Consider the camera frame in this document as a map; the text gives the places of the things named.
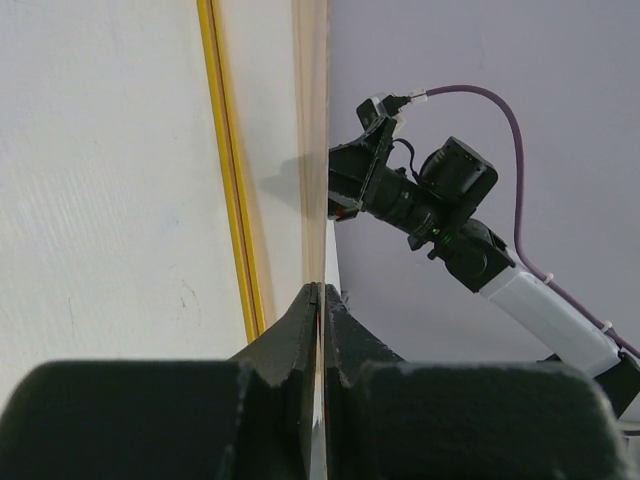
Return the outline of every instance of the black object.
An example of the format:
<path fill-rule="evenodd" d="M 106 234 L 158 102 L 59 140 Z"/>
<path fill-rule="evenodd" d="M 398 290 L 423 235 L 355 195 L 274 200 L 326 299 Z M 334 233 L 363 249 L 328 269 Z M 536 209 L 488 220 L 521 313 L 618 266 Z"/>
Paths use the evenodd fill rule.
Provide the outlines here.
<path fill-rule="evenodd" d="M 304 479 L 318 285 L 230 361 L 62 362 L 0 421 L 0 478 Z M 596 384 L 559 364 L 404 362 L 328 286 L 333 479 L 635 478 Z"/>
<path fill-rule="evenodd" d="M 397 103 L 403 97 L 384 101 L 391 102 L 389 98 Z M 369 103 L 358 107 L 364 134 L 329 150 L 329 218 L 343 221 L 369 212 L 408 233 L 411 250 L 433 242 L 429 259 L 441 258 L 472 292 L 515 266 L 504 242 L 471 218 L 498 180 L 495 168 L 451 137 L 427 157 L 419 173 L 412 168 L 415 182 L 411 181 L 404 168 L 386 166 L 396 120 Z M 402 143 L 413 159 L 413 147 L 404 139 Z"/>

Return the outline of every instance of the yellow strip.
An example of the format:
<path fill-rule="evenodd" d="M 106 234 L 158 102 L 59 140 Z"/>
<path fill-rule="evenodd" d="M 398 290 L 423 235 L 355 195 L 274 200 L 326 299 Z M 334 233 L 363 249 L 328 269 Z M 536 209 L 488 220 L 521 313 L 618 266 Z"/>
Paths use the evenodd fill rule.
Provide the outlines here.
<path fill-rule="evenodd" d="M 233 99 L 227 87 L 231 79 L 223 55 L 220 10 L 215 1 L 197 2 L 240 300 L 247 340 L 252 342 L 264 332 L 265 322 L 242 181 L 242 165 L 238 158 L 239 138 L 231 115 Z"/>

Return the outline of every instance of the gray wall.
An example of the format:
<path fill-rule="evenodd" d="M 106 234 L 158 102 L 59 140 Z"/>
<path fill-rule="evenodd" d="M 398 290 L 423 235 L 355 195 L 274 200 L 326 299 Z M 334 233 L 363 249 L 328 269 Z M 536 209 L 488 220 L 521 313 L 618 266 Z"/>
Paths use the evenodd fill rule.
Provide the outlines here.
<path fill-rule="evenodd" d="M 640 345 L 640 2 L 335 0 L 331 144 L 360 134 L 354 109 L 381 91 L 471 83 L 523 128 L 529 257 Z M 406 115 L 424 159 L 455 135 L 498 169 L 478 218 L 512 241 L 515 166 L 505 119 L 469 94 Z M 406 164 L 397 149 L 391 164 Z M 355 316 L 411 360 L 528 360 L 549 352 L 473 296 L 405 235 L 373 218 L 337 225 Z"/>

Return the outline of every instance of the white board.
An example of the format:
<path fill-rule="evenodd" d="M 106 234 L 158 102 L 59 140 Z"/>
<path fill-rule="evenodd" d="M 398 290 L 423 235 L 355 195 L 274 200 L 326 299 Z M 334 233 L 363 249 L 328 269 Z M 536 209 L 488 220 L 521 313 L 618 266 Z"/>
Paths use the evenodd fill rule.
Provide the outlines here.
<path fill-rule="evenodd" d="M 0 0 L 0 403 L 246 344 L 195 2 Z"/>

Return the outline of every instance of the purple cable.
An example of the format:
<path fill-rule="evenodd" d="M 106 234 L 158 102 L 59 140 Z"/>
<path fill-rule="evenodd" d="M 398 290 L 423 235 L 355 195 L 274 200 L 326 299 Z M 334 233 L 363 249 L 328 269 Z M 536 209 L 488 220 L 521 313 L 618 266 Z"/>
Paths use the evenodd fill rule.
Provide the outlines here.
<path fill-rule="evenodd" d="M 524 148 L 522 146 L 522 133 L 520 132 L 518 120 L 516 119 L 513 110 L 511 110 L 509 105 L 507 105 L 507 102 L 505 102 L 501 97 L 499 97 L 492 91 L 487 90 L 486 88 L 476 87 L 474 85 L 449 85 L 447 87 L 432 88 L 430 90 L 427 90 L 425 94 L 428 98 L 440 95 L 442 93 L 454 92 L 475 93 L 476 95 L 481 95 L 495 103 L 500 108 L 500 110 L 502 110 L 502 113 L 504 113 L 504 115 L 507 117 L 507 121 L 509 122 L 509 126 L 511 127 L 511 134 L 513 135 L 513 146 L 516 151 L 516 209 L 515 224 L 513 228 L 513 240 L 516 248 L 516 253 L 520 257 L 520 260 L 522 261 L 524 266 L 527 267 L 533 275 L 535 275 L 542 281 L 546 281 L 547 276 L 527 258 L 522 247 L 522 208 L 524 203 Z M 587 310 L 584 305 L 578 302 L 578 300 L 572 297 L 557 283 L 550 281 L 547 284 L 554 292 L 564 298 L 573 308 L 584 315 L 587 320 L 589 320 L 596 326 L 596 328 L 598 328 L 599 330 L 602 330 L 604 328 L 604 323 L 598 320 L 595 315 Z M 612 338 L 620 348 L 624 348 L 636 358 L 640 358 L 640 351 L 638 351 L 629 342 L 621 338 L 613 328 L 609 328 L 605 332 L 605 335 Z"/>

